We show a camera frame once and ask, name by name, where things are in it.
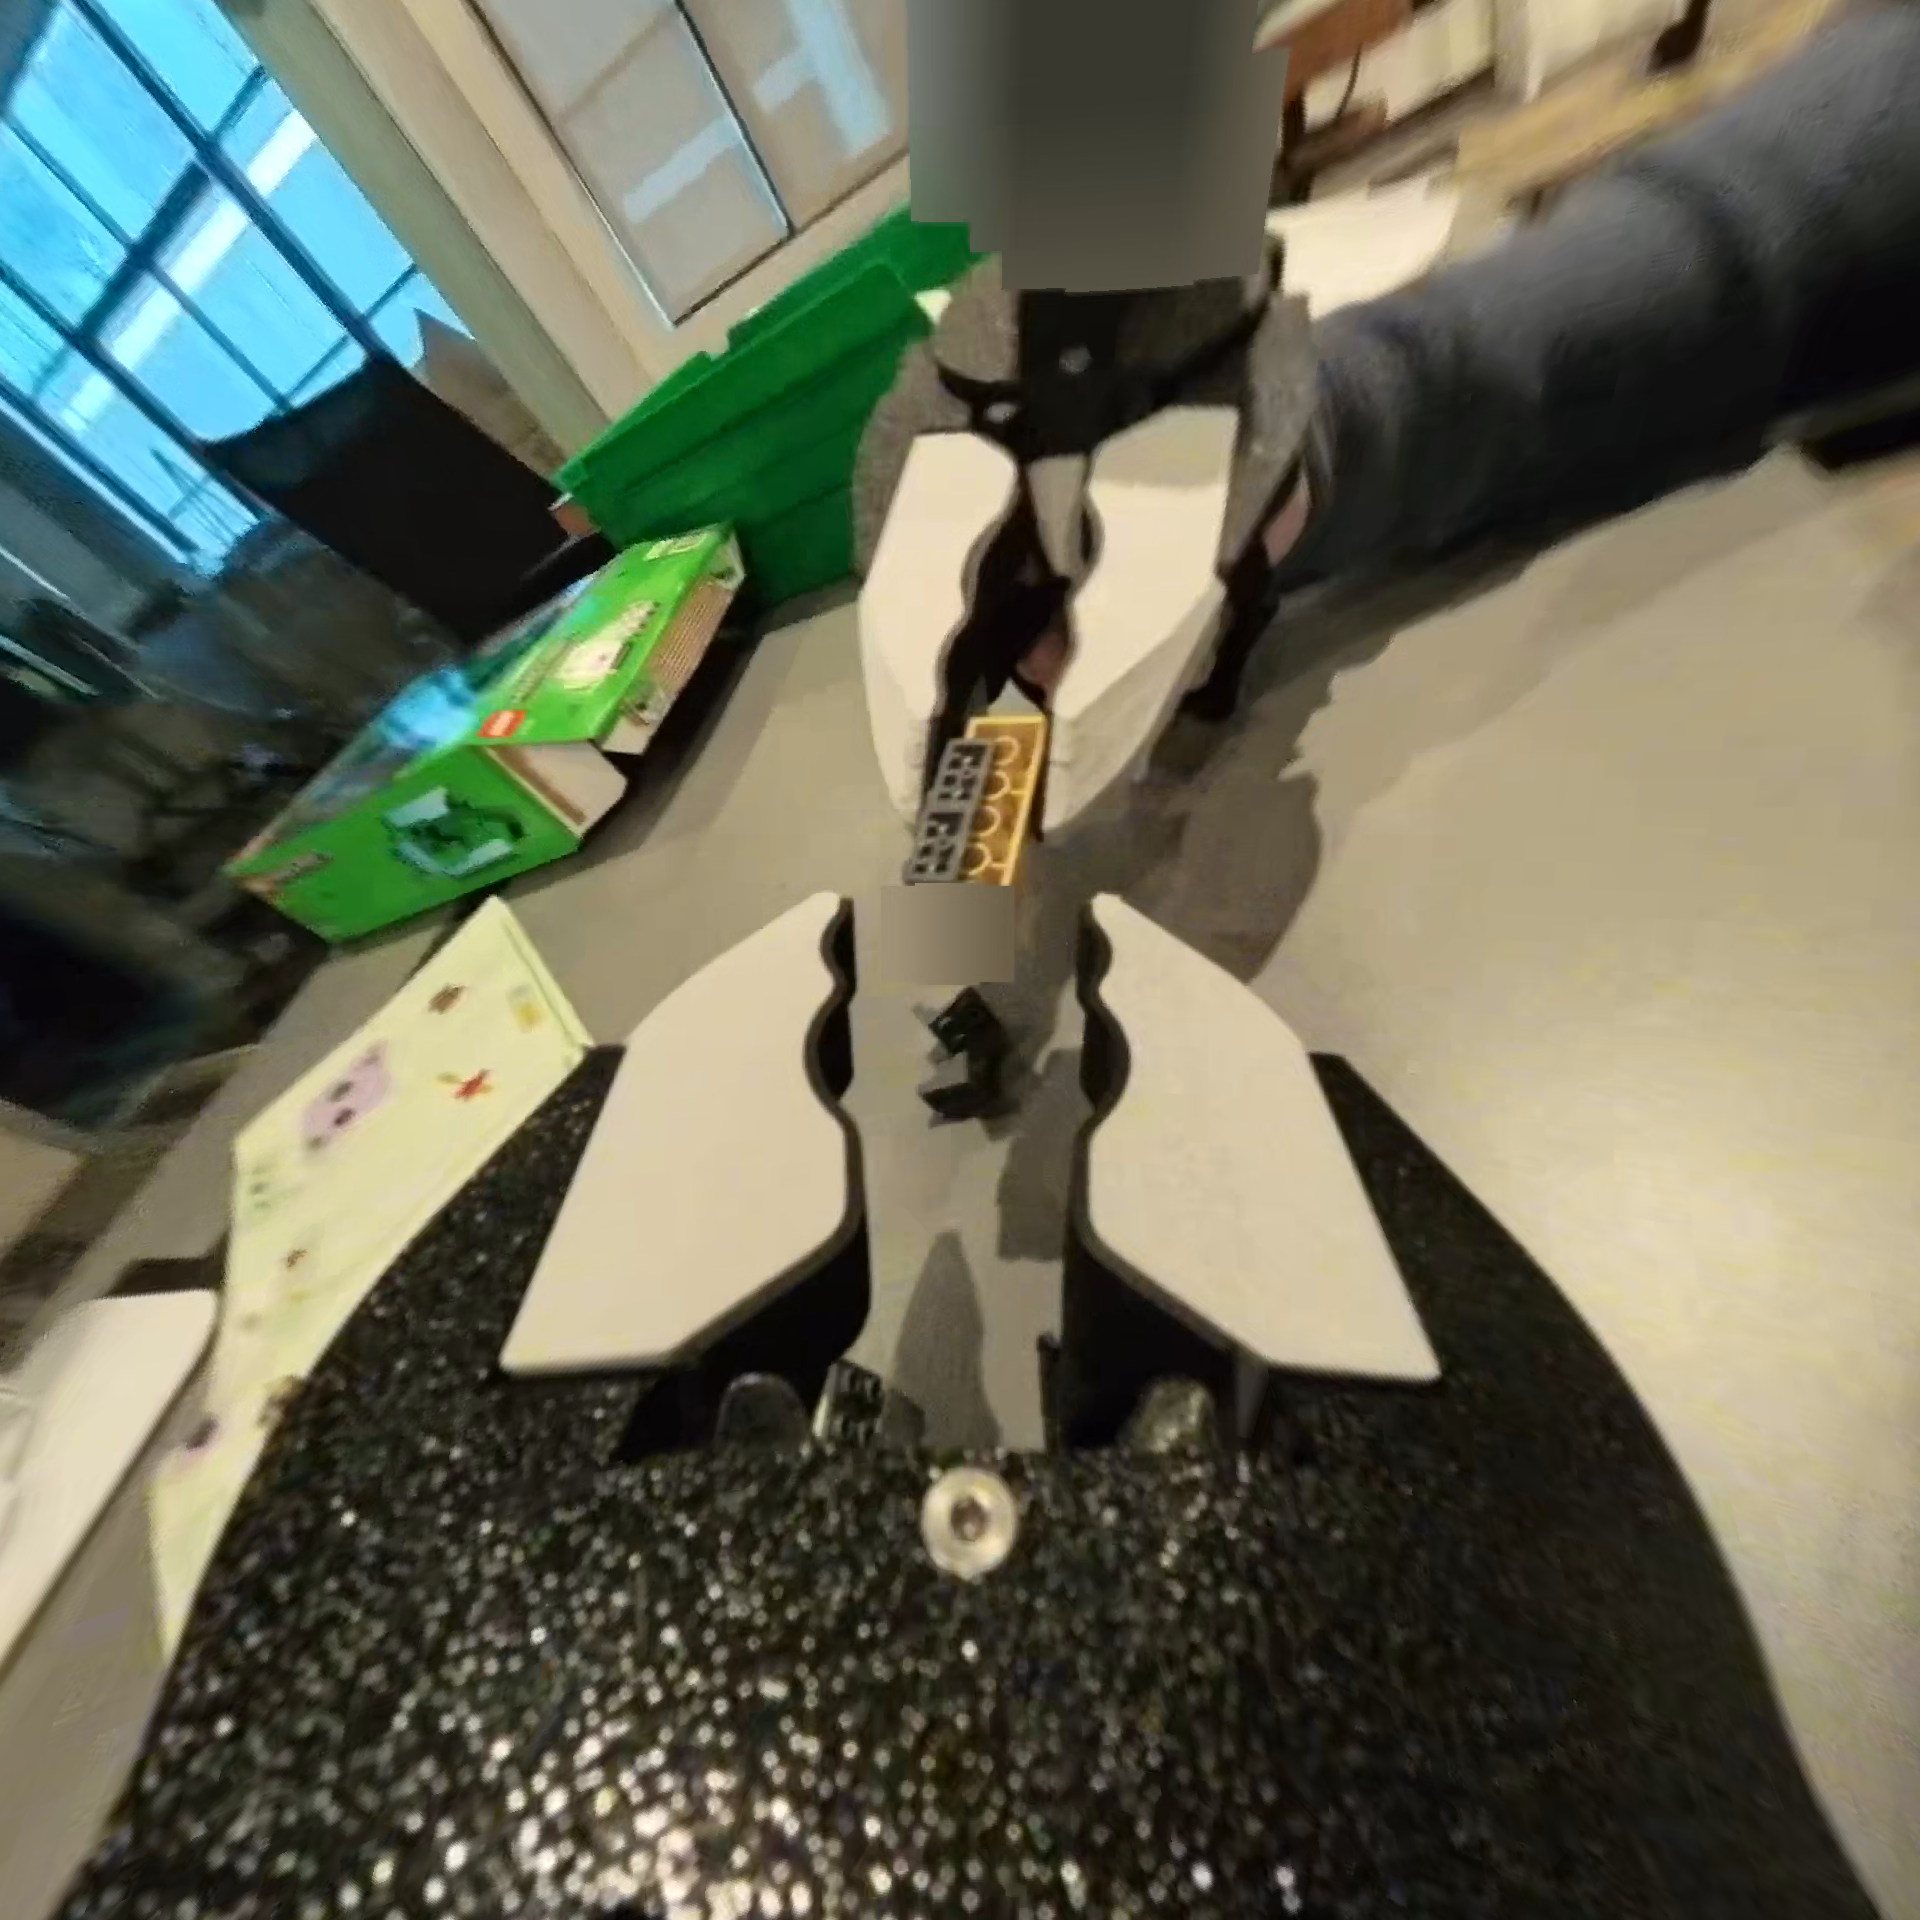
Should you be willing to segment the window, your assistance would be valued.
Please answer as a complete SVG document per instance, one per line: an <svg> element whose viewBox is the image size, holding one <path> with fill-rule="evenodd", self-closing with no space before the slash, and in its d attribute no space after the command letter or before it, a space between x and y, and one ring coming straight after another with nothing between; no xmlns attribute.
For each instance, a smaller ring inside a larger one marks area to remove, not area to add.
<svg viewBox="0 0 1920 1920"><path fill-rule="evenodd" d="M466 319L219 4L4 4L4 430L211 573L260 527L205 448Z"/></svg>

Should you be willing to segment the pale green instruction booklet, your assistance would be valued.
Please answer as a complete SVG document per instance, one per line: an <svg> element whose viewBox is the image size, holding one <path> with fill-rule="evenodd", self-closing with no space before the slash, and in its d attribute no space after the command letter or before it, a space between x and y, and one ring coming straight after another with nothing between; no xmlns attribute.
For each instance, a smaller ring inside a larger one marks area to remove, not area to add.
<svg viewBox="0 0 1920 1920"><path fill-rule="evenodd" d="M232 1140L223 1305L199 1421L153 1486L160 1648L295 1390L371 1283L587 1060L592 1036L507 900L486 900Z"/></svg>

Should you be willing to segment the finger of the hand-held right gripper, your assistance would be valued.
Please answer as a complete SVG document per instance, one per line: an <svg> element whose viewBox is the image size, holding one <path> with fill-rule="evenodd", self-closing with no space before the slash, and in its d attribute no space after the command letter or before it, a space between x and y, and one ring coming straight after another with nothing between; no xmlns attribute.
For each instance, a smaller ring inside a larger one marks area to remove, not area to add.
<svg viewBox="0 0 1920 1920"><path fill-rule="evenodd" d="M889 808L914 825L952 739L1000 706L1037 587L1022 470L973 431L914 437L856 593L856 654Z"/></svg>
<svg viewBox="0 0 1920 1920"><path fill-rule="evenodd" d="M1096 551L1070 598L1072 648L1053 688L1045 836L1070 836L1143 776L1219 632L1234 437L1231 403L1174 403L1093 453Z"/></svg>

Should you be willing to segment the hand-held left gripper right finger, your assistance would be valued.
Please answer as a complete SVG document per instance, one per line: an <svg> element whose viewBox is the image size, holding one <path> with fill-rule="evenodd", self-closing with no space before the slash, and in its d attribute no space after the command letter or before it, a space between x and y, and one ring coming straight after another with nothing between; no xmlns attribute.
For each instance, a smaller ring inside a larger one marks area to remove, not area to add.
<svg viewBox="0 0 1920 1920"><path fill-rule="evenodd" d="M1231 1440L1280 1384L1440 1387L1296 1031L1123 897L1084 908L1078 999L1070 1444L1116 1444L1161 1384Z"/></svg>

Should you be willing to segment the green toy set box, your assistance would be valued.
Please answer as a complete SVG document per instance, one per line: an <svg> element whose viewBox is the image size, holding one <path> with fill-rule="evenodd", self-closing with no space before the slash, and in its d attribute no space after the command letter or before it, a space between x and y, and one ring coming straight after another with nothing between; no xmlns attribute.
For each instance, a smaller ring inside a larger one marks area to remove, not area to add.
<svg viewBox="0 0 1920 1920"><path fill-rule="evenodd" d="M704 527L618 551L392 698L223 878L332 947L579 851L748 581Z"/></svg>

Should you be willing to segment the person's right forearm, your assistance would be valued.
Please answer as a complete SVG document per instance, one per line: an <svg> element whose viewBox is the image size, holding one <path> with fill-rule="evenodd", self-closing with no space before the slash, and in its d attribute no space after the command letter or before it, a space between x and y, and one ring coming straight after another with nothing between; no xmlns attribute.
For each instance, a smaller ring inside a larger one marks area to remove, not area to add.
<svg viewBox="0 0 1920 1920"><path fill-rule="evenodd" d="M1278 587L1641 511L1915 380L1920 20L1846 13L1490 251L1318 334Z"/></svg>

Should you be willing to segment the grey desk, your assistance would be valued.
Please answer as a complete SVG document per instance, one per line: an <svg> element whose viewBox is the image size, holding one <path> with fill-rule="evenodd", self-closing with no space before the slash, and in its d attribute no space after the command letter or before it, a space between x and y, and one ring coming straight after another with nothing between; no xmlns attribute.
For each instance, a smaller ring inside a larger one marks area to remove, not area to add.
<svg viewBox="0 0 1920 1920"><path fill-rule="evenodd" d="M1915 531L1764 462L1323 595L1028 855L920 1119L854 604L509 914L587 1060L371 1283L160 1648L153 1467L4 1661L4 1915L1915 1915ZM854 1356L927 1444L616 1464L497 1366L632 1029L854 900ZM1078 938L1310 1047L1440 1387L1070 1444ZM132 1813L114 1813L134 1772Z"/></svg>

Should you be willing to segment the dark grey toy brick plate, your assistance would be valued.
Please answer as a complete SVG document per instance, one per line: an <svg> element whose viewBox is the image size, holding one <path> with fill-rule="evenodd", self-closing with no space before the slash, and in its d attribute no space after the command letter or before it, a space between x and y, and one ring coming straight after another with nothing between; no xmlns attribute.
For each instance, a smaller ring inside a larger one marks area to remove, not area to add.
<svg viewBox="0 0 1920 1920"><path fill-rule="evenodd" d="M993 825L993 743L945 743L938 772L927 785L901 884L960 884L987 862L978 836Z"/></svg>

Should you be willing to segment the yellow toy brick plate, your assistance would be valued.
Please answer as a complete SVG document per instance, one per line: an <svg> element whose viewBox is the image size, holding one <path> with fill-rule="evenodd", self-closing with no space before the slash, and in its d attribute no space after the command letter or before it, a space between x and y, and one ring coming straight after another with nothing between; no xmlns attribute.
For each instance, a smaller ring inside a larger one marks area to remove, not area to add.
<svg viewBox="0 0 1920 1920"><path fill-rule="evenodd" d="M1040 840L1053 718L978 715L962 739L983 743L989 763L960 878L967 884L1012 889L1028 850Z"/></svg>

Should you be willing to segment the small black toy brick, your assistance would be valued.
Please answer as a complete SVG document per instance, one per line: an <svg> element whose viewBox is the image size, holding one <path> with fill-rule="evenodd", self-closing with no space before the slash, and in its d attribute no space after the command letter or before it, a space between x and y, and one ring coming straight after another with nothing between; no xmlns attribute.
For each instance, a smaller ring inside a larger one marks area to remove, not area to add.
<svg viewBox="0 0 1920 1920"><path fill-rule="evenodd" d="M983 1120L1003 1105L1012 1036L978 986L919 1010L930 1031L930 1067L919 1087L934 1120Z"/></svg>

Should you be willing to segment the green plastic bin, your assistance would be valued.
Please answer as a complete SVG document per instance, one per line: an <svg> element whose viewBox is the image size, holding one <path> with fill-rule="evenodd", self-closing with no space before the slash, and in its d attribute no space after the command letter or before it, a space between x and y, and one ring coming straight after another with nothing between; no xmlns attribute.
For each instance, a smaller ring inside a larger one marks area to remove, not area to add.
<svg viewBox="0 0 1920 1920"><path fill-rule="evenodd" d="M973 269L967 226L889 213L687 360L554 486L616 545L731 527L761 608L854 573L854 462L875 398Z"/></svg>

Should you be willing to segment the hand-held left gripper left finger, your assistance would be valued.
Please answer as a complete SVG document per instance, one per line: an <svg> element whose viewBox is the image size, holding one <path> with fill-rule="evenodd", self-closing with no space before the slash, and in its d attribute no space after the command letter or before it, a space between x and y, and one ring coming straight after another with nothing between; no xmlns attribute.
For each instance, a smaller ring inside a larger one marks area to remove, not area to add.
<svg viewBox="0 0 1920 1920"><path fill-rule="evenodd" d="M854 900L813 893L632 1029L502 1373L692 1363L847 1245L856 1139L823 1056L847 938Z"/></svg>

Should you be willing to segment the black chair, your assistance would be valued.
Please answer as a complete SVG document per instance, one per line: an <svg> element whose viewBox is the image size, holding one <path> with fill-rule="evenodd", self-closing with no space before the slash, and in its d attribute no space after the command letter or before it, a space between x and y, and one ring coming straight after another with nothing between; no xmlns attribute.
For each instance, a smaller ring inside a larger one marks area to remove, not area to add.
<svg viewBox="0 0 1920 1920"><path fill-rule="evenodd" d="M571 533L558 489L392 353L194 458L229 489L433 617L462 648L601 573L616 545Z"/></svg>

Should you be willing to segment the white flat tray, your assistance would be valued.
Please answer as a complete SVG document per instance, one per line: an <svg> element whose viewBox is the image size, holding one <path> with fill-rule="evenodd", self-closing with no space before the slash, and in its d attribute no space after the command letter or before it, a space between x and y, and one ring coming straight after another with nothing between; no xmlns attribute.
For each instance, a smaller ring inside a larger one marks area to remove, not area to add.
<svg viewBox="0 0 1920 1920"><path fill-rule="evenodd" d="M71 1309L4 1384L0 1654L12 1661L81 1544L138 1477L211 1349L207 1289Z"/></svg>

